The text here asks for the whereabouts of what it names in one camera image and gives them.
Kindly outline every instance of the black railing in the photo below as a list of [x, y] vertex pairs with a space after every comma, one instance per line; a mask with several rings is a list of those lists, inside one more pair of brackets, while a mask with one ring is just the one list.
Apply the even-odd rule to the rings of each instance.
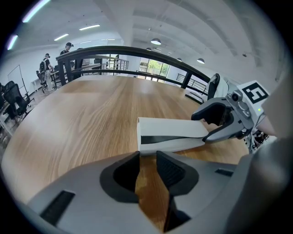
[[[177, 81], [179, 81], [180, 83], [183, 83], [185, 76], [182, 74], [177, 75]], [[194, 79], [190, 79], [187, 85], [187, 88], [195, 88], [197, 90], [200, 90], [200, 93], [207, 95], [207, 90], [206, 90], [206, 85], [194, 80]]]
[[[171, 58], [167, 55], [156, 53], [153, 51], [147, 51], [145, 49], [141, 48], [134, 48], [134, 47], [126, 47], [126, 46], [99, 46], [99, 47], [91, 47], [91, 48], [85, 48], [85, 49], [78, 49], [76, 51], [65, 53], [63, 55], [58, 56], [56, 59], [58, 61], [58, 65], [60, 67], [59, 70], [59, 77], [62, 85], [66, 84], [65, 80], [65, 73], [64, 70], [61, 69], [63, 67], [63, 63], [65, 63], [65, 69], [66, 69], [66, 75], [68, 82], [71, 82], [72, 80], [76, 79], [78, 75], [85, 74], [85, 73], [99, 73], [102, 74], [104, 72], [113, 72], [113, 73], [125, 73], [125, 74], [134, 74], [134, 75], [143, 75], [144, 73], [141, 72], [134, 72], [134, 71], [128, 71], [128, 70], [108, 70], [108, 69], [102, 69], [102, 66], [100, 66], [100, 69], [92, 69], [92, 70], [84, 70], [82, 71], [81, 64], [78, 69], [71, 70], [71, 61], [76, 60], [76, 62], [80, 61], [81, 59], [101, 59], [100, 54], [123, 54], [123, 55], [131, 55], [131, 56], [137, 56], [137, 57], [143, 57], [147, 59], [153, 59], [156, 61], [160, 61], [165, 64], [169, 64], [171, 66], [177, 67], [179, 69], [182, 69], [183, 71], [186, 71], [186, 76], [184, 77], [184, 80], [182, 83], [176, 81], [176, 80], [170, 80], [167, 78], [164, 78], [159, 75], [148, 75], [153, 78], [157, 78], [160, 80], [168, 81], [174, 84], [181, 85], [181, 88], [186, 89], [188, 86], [188, 83], [190, 81], [190, 78], [192, 75], [198, 77], [199, 79], [209, 82], [210, 78], [204, 75], [202, 72], [196, 70], [195, 68], [189, 66], [188, 64], [185, 64], [183, 62], [180, 62], [174, 58]], [[203, 91], [191, 87], [193, 90], [198, 91], [199, 93], [203, 93]]]

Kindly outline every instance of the fluorescent light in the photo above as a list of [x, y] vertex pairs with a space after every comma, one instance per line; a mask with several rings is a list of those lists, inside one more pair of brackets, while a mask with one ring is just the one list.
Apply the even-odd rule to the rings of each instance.
[[61, 38], [63, 38], [63, 37], [66, 37], [66, 36], [68, 36], [69, 34], [64, 34], [64, 35], [62, 35], [61, 37], [58, 37], [58, 38], [56, 38], [54, 41], [58, 41], [59, 39], [61, 39]]
[[27, 23], [46, 3], [50, 0], [41, 0], [39, 1], [22, 19], [22, 22]]
[[86, 29], [88, 29], [88, 28], [92, 28], [92, 27], [100, 27], [100, 25], [97, 24], [97, 25], [92, 25], [92, 26], [89, 26], [89, 27], [83, 27], [83, 28], [80, 29], [80, 31], [82, 31], [82, 30], [86, 30]]
[[7, 47], [8, 50], [12, 49], [12, 47], [13, 47], [13, 45], [14, 45], [14, 42], [16, 41], [17, 37], [18, 37], [17, 35], [14, 35], [14, 36], [11, 38], [11, 40], [10, 40], [10, 42], [9, 42], [9, 45], [8, 45], [8, 47]]

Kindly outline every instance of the window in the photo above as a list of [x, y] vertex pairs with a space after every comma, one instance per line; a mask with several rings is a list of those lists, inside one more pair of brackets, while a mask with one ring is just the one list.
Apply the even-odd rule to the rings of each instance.
[[169, 67], [170, 67], [170, 65], [168, 65], [168, 64], [163, 64], [160, 75], [166, 77], [166, 76], [167, 76], [167, 73], [168, 73], [168, 71], [169, 71]]
[[139, 71], [152, 73], [161, 76], [167, 76], [170, 65], [158, 62], [156, 60], [141, 58]]
[[148, 62], [148, 66], [147, 66], [147, 71], [148, 73], [152, 73], [152, 74], [156, 74], [156, 75], [160, 75], [160, 71], [162, 68], [162, 64], [161, 62], [158, 62], [156, 60], [152, 60], [150, 59], [150, 61]]
[[141, 58], [141, 62], [139, 64], [139, 71], [147, 72], [148, 58]]

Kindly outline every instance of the ceiling light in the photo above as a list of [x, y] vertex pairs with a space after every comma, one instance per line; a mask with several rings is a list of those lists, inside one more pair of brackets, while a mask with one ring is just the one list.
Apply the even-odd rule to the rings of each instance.
[[153, 43], [153, 44], [155, 44], [155, 45], [161, 45], [161, 44], [162, 44], [161, 41], [160, 41], [160, 39], [158, 39], [158, 38], [154, 38], [154, 39], [152, 39], [152, 40], [151, 40], [151, 43]]
[[50, 0], [41, 0], [39, 1], [22, 19], [22, 22], [27, 23], [46, 3]]
[[199, 58], [197, 61], [201, 64], [205, 64], [205, 61], [203, 60], [203, 58]]
[[56, 38], [54, 41], [58, 41], [59, 39], [61, 39], [61, 38], [63, 38], [63, 37], [66, 37], [66, 36], [68, 36], [69, 34], [64, 34], [64, 35], [62, 35], [61, 37], [58, 37], [58, 38]]
[[97, 25], [92, 25], [92, 26], [89, 26], [89, 27], [83, 27], [83, 28], [80, 29], [80, 31], [86, 30], [86, 29], [89, 29], [89, 28], [92, 28], [92, 27], [100, 27], [100, 25], [97, 24]]
[[14, 35], [14, 36], [11, 38], [11, 40], [10, 40], [10, 42], [9, 42], [9, 45], [8, 45], [8, 47], [7, 47], [8, 50], [12, 49], [12, 47], [13, 47], [13, 45], [14, 45], [16, 39], [17, 39], [17, 37], [18, 37], [17, 35]]

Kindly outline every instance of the white block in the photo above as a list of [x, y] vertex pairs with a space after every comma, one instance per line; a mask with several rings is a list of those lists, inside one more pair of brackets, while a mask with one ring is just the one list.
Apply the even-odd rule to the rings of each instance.
[[176, 152], [195, 148], [205, 143], [208, 131], [200, 121], [144, 118], [137, 119], [137, 144], [142, 154], [157, 150]]

